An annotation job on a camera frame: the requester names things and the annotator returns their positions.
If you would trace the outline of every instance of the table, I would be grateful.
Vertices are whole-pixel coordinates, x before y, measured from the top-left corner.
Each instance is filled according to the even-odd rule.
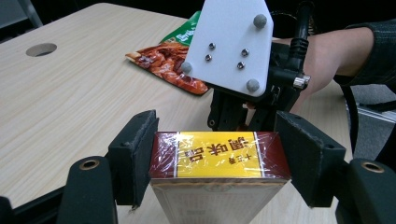
[[[0,194],[13,207],[64,186],[74,162],[104,156],[137,113],[155,109],[159,131],[211,131],[211,91],[193,96],[124,57],[156,45],[184,21],[97,4],[0,45]],[[44,43],[54,51],[26,54]],[[313,95],[299,113],[350,149],[338,85]],[[288,183],[251,223],[335,223],[335,205],[311,209]],[[151,187],[140,208],[118,206],[118,214],[120,223],[168,223]]]

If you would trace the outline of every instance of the gray carpet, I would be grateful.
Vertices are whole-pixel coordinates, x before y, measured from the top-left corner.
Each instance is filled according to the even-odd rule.
[[[396,94],[384,85],[355,86],[352,91],[357,104],[372,105],[396,100]],[[359,130],[354,158],[374,160],[393,129],[395,111],[377,113],[364,106],[358,106],[358,110]]]

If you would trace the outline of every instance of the cardboard box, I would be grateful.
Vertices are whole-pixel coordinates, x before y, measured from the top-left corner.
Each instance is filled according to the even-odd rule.
[[[172,224],[249,223],[290,180],[271,132],[157,132],[149,173]]]

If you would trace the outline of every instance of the food package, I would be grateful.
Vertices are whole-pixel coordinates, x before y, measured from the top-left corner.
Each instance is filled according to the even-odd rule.
[[[125,54],[125,57],[151,74],[194,95],[203,95],[209,88],[199,79],[186,76],[181,64],[194,34],[201,11],[197,11],[182,26],[166,36],[159,45]]]
[[[149,174],[171,224],[248,224],[290,180],[274,132],[156,132]]]

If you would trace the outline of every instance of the sleeve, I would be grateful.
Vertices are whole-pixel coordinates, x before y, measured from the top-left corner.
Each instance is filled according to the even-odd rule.
[[[375,42],[367,63],[353,77],[335,76],[341,86],[384,84],[396,86],[396,19],[349,25],[347,29],[368,27]]]

